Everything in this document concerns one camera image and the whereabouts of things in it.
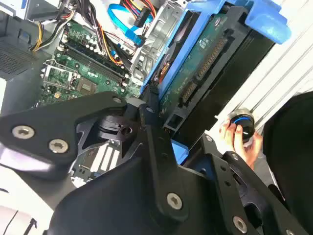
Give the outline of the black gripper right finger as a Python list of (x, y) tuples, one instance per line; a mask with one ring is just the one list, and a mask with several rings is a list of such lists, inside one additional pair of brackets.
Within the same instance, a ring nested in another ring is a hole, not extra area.
[(186, 166), (214, 183), (223, 223), (234, 235), (305, 235), (307, 232), (236, 153), (221, 154), (202, 134)]

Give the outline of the person's hand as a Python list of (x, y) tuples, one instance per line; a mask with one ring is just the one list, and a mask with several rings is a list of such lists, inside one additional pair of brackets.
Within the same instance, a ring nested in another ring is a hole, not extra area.
[(235, 152), (254, 170), (263, 144), (263, 137), (258, 132), (254, 132), (252, 143), (244, 147), (242, 126), (230, 123), (230, 120), (226, 119), (220, 126), (219, 137), (223, 150)]

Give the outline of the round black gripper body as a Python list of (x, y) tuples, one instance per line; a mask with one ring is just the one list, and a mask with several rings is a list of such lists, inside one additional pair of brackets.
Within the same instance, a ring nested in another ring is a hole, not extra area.
[(157, 218), (142, 160), (132, 160), (72, 191), (57, 206), (49, 235), (230, 235), (232, 217), (214, 182), (179, 167), (189, 208), (183, 222)]

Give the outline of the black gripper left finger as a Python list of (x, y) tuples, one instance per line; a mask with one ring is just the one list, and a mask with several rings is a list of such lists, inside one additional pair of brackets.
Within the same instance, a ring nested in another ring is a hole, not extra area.
[(135, 107), (115, 93), (103, 92), (4, 116), (0, 163), (40, 179), (61, 180), (79, 154), (110, 138), (105, 118), (120, 127), (116, 136), (123, 142), (119, 166), (143, 161), (156, 217), (185, 221), (189, 208), (182, 202), (185, 192), (179, 167), (160, 126), (157, 106), (150, 101)]

